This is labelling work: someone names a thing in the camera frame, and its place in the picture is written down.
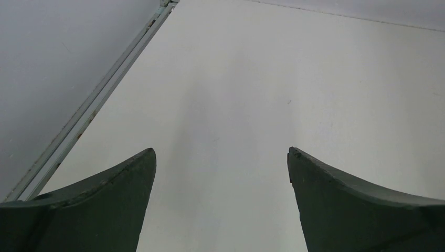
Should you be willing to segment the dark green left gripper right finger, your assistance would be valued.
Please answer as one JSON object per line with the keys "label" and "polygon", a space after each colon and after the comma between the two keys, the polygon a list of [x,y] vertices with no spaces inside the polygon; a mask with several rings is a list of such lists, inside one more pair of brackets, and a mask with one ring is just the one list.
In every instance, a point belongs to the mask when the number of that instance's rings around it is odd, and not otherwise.
{"label": "dark green left gripper right finger", "polygon": [[376,185],[291,147],[308,251],[444,251],[444,201]]}

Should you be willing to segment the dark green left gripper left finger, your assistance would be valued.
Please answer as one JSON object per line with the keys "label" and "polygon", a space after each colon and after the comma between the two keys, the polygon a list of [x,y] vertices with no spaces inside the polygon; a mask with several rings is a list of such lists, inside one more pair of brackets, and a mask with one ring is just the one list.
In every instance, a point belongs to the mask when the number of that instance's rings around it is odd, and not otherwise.
{"label": "dark green left gripper left finger", "polygon": [[1,204],[1,251],[136,251],[156,173],[151,148],[84,180]]}

